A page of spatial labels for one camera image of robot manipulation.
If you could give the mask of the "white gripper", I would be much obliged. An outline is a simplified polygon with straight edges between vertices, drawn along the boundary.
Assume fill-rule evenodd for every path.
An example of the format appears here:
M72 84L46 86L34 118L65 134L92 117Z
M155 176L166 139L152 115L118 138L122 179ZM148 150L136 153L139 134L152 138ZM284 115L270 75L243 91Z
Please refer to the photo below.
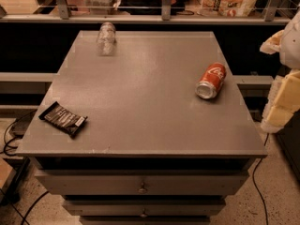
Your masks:
M291 69L300 69L300 12L260 47L266 54L279 53L280 62ZM276 76L262 113L261 128L277 133L300 110L300 71L292 70L285 77Z

